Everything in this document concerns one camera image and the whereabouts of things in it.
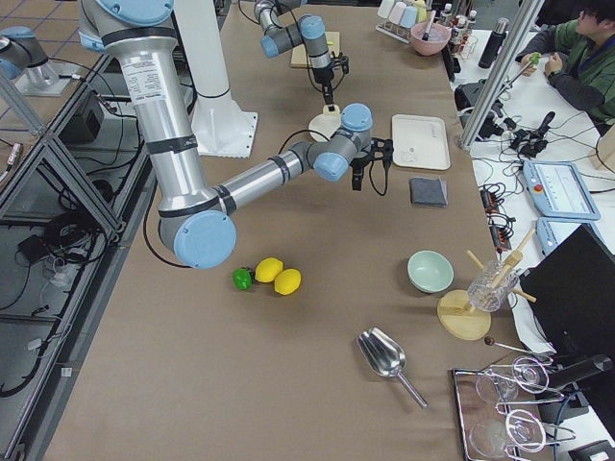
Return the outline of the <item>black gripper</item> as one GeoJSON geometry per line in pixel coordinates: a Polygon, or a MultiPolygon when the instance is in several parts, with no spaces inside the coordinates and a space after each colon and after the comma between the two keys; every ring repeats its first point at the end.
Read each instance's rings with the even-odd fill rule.
{"type": "Polygon", "coordinates": [[[393,140],[372,137],[369,145],[359,151],[351,161],[351,185],[354,191],[362,190],[364,168],[370,163],[381,161],[383,168],[388,170],[393,162],[393,140]]]}
{"type": "Polygon", "coordinates": [[[330,64],[323,68],[311,69],[309,80],[314,89],[322,93],[325,106],[328,112],[335,111],[333,91],[341,84],[345,76],[349,73],[349,57],[344,54],[333,54],[330,64]],[[339,81],[334,84],[334,70],[339,68],[342,72],[339,81]]]}

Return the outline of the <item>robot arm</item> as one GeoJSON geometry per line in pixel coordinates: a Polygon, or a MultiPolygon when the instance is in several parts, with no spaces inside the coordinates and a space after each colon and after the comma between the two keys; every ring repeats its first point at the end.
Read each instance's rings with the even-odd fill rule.
{"type": "Polygon", "coordinates": [[[212,3],[83,1],[80,36],[85,47],[121,67],[160,185],[160,239],[188,267],[208,269],[230,256],[231,216],[239,207],[307,170],[336,182],[393,148],[371,135],[371,111],[354,103],[342,110],[331,136],[297,142],[210,186],[201,155],[248,153],[258,119],[231,96],[212,3]]]}
{"type": "Polygon", "coordinates": [[[316,89],[323,95],[326,113],[335,109],[332,81],[334,69],[340,68],[342,76],[349,73],[349,58],[343,53],[335,54],[329,49],[326,29],[319,15],[305,14],[288,26],[279,22],[279,17],[305,5],[307,1],[257,1],[254,6],[255,20],[263,31],[261,48],[267,58],[275,58],[297,46],[303,45],[307,64],[311,69],[316,89]]]}

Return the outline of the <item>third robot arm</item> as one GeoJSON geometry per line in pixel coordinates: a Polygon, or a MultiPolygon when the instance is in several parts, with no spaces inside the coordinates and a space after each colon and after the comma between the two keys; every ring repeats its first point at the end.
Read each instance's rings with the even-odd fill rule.
{"type": "Polygon", "coordinates": [[[1,31],[1,74],[25,96],[60,97],[68,85],[34,32],[25,26],[1,31]]]}

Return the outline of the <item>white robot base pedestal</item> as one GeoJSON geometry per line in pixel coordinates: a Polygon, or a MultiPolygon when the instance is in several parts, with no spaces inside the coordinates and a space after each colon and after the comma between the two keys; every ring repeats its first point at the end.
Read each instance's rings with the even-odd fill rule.
{"type": "Polygon", "coordinates": [[[258,115],[242,110],[232,96],[214,3],[177,0],[173,13],[197,96],[191,128],[199,154],[247,158],[258,115]]]}

